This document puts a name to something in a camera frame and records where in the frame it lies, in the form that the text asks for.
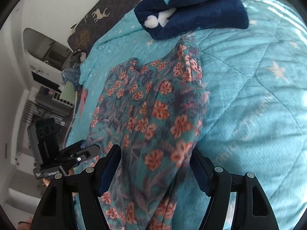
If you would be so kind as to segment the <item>person's hand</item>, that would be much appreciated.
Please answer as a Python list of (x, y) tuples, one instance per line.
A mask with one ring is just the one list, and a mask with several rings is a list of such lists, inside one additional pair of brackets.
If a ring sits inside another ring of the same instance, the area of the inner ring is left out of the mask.
[(74, 174), (74, 171), (73, 169), (66, 170), (61, 166), (44, 167), (43, 165), (40, 166), (34, 163), (33, 174), (37, 180), (42, 180), (47, 187), (56, 175), (71, 176)]

